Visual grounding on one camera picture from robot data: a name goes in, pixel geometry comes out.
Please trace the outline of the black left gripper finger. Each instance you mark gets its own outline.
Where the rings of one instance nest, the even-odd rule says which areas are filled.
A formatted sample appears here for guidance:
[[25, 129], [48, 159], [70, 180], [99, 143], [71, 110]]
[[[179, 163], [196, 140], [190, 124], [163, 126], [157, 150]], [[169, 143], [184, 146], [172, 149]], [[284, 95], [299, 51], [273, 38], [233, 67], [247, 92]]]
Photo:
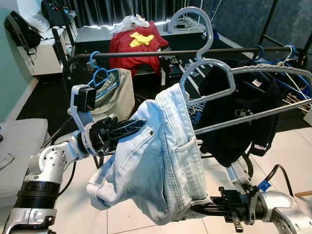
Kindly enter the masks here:
[[118, 143], [126, 138], [130, 138], [136, 135], [137, 132], [114, 132], [111, 133], [111, 146], [116, 147]]
[[146, 122], [145, 119], [127, 119], [115, 124], [115, 132], [137, 132]]

